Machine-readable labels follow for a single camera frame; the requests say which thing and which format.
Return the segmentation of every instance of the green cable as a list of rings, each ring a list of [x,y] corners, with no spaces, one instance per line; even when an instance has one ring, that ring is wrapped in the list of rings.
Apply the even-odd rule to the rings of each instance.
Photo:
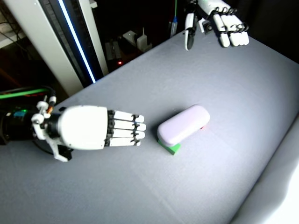
[[[45,91],[47,91],[47,89],[29,90],[29,91],[24,91],[24,92],[4,94],[4,95],[0,95],[0,99],[20,97],[20,96],[31,95],[31,94],[35,94],[35,93],[39,93],[39,92],[45,92]]]
[[[177,0],[175,0],[175,9],[174,9],[174,16],[177,16]]]

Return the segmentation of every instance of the robotic arm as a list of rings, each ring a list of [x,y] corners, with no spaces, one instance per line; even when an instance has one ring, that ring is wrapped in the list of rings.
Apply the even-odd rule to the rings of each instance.
[[[186,11],[185,49],[187,51],[193,46],[197,23],[202,33],[213,29],[225,48],[230,45],[249,44],[248,25],[235,15],[236,9],[222,0],[190,0]]]
[[[38,111],[5,112],[0,116],[0,143],[38,138],[45,140],[54,158],[67,162],[71,151],[98,150],[104,147],[139,146],[145,137],[142,115],[79,105],[53,113],[56,97],[37,104]]]

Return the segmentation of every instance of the led light strip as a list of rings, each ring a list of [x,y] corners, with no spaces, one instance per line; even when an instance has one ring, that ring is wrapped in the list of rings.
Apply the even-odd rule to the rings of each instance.
[[[63,2],[63,0],[58,0],[58,2],[59,2],[59,4],[60,4],[60,7],[61,7],[61,9],[62,9],[62,12],[64,13],[64,17],[65,17],[65,19],[66,19],[66,21],[67,21],[67,24],[69,25],[69,28],[70,28],[70,30],[71,30],[71,34],[73,35],[73,37],[74,37],[74,39],[75,39],[76,45],[77,45],[77,47],[78,47],[78,49],[79,49],[79,51],[80,51],[80,54],[81,54],[81,56],[82,56],[82,58],[83,58],[83,61],[84,61],[84,63],[85,63],[85,66],[87,67],[88,73],[89,73],[90,77],[92,78],[93,83],[95,83],[95,79],[94,79],[94,77],[93,77],[93,73],[92,73],[92,71],[91,71],[91,69],[90,69],[90,67],[89,67],[89,64],[88,64],[88,62],[87,62],[87,59],[86,59],[86,57],[85,57],[85,54],[84,54],[84,52],[83,52],[83,50],[82,50],[81,44],[80,44],[80,42],[79,42],[79,40],[78,40],[78,37],[77,37],[77,35],[76,35],[76,32],[75,32],[75,30],[74,30],[73,24],[71,23],[70,17],[69,17],[69,15],[68,15],[67,11],[66,11],[64,2]]]

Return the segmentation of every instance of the gray tablecloth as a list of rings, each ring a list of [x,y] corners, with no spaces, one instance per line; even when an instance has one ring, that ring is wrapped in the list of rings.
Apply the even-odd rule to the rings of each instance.
[[[144,115],[145,140],[68,163],[31,142],[0,147],[1,223],[227,223],[299,110],[299,65],[253,39],[222,49],[213,34],[186,52],[178,34],[59,106],[78,104]],[[172,156],[157,125],[193,104],[211,121]]]

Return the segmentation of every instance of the table surface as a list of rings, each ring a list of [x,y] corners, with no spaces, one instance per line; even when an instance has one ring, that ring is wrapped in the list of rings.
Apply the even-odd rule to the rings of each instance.
[[[101,105],[145,116],[140,147],[74,151],[54,160],[32,142],[0,147],[5,224],[228,223],[299,111],[299,65],[254,39],[223,49],[178,34],[60,106]],[[210,123],[172,156],[157,126],[199,104]]]

